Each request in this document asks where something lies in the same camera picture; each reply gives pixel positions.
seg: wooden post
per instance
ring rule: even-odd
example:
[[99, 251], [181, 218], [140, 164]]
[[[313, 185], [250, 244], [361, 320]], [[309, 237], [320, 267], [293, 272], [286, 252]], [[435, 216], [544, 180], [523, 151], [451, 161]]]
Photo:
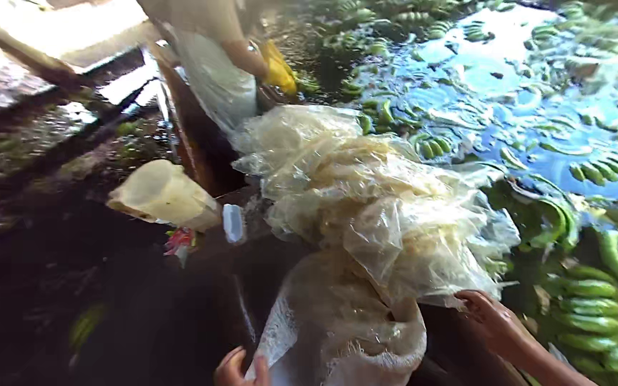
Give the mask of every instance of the wooden post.
[[47, 54], [29, 45], [13, 39], [1, 26], [0, 48], [47, 82], [61, 86], [74, 86], [80, 83], [78, 75], [71, 67], [59, 59], [47, 56]]

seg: forearm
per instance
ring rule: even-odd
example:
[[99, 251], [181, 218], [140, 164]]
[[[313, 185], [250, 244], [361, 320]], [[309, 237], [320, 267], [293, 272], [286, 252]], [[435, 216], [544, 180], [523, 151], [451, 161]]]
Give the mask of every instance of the forearm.
[[596, 386], [593, 381], [572, 370], [542, 347], [531, 349], [528, 357], [530, 359], [521, 366], [524, 367], [522, 370], [528, 372], [541, 385]]
[[221, 46], [230, 61], [237, 68], [257, 78], [263, 79], [268, 75], [269, 67], [266, 65], [261, 55], [249, 50], [248, 42], [241, 40], [223, 42]]

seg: human hand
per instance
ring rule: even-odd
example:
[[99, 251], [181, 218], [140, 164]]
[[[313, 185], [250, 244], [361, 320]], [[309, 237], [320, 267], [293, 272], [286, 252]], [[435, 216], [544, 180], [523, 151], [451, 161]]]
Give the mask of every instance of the human hand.
[[269, 363], [263, 355], [254, 358], [257, 378], [254, 381], [245, 380], [242, 374], [242, 360], [245, 359], [245, 354], [246, 351], [242, 347], [237, 347], [223, 357], [214, 371], [215, 386], [270, 386]]
[[483, 291], [460, 291], [455, 297], [468, 308], [468, 320], [476, 335], [495, 354], [526, 370], [545, 348], [533, 338], [509, 308]]
[[293, 70], [285, 63], [283, 54], [275, 47], [273, 40], [266, 41], [260, 51], [269, 68], [269, 73], [264, 78], [264, 83], [279, 86], [280, 90], [288, 95], [297, 93], [297, 85]]

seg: clear plastic sheet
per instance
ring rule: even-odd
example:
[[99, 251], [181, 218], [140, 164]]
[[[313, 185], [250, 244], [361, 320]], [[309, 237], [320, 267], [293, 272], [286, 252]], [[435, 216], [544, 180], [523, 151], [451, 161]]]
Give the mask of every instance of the clear plastic sheet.
[[346, 250], [388, 305], [454, 306], [461, 289], [499, 298], [482, 264], [519, 243], [510, 217], [465, 174], [421, 163], [399, 137], [362, 136], [356, 113], [276, 107], [233, 139], [245, 155], [234, 167], [261, 176], [275, 201], [273, 231]]
[[421, 312], [412, 298], [385, 306], [353, 264], [324, 250], [286, 277], [258, 348], [274, 385], [407, 384], [426, 351]]

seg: yellow glove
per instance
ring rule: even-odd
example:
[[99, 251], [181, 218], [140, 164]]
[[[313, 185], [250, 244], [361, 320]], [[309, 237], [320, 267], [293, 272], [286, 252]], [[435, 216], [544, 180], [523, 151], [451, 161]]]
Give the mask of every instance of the yellow glove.
[[280, 90], [288, 95], [297, 93], [297, 85], [293, 70], [285, 63], [283, 54], [278, 51], [272, 40], [268, 40], [260, 47], [266, 65], [269, 66], [269, 74], [264, 83], [279, 86]]

